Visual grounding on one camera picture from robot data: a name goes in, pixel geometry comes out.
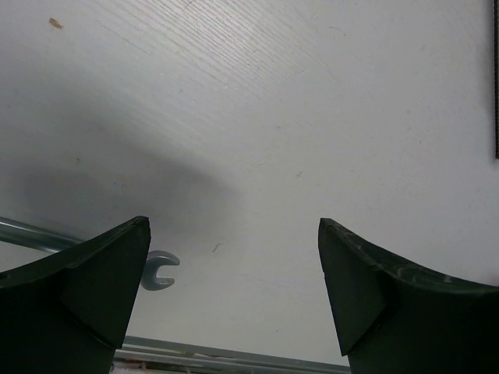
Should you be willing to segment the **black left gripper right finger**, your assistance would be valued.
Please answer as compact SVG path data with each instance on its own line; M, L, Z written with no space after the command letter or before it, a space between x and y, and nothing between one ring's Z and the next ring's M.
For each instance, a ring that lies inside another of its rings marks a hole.
M428 269L329 218L318 249L354 373L495 373L498 289Z

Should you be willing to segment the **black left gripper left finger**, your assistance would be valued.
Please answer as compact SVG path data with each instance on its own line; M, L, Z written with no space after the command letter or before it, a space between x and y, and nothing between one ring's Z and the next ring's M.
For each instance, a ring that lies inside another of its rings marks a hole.
M122 347L150 247L150 221L1 274L3 373L108 373Z

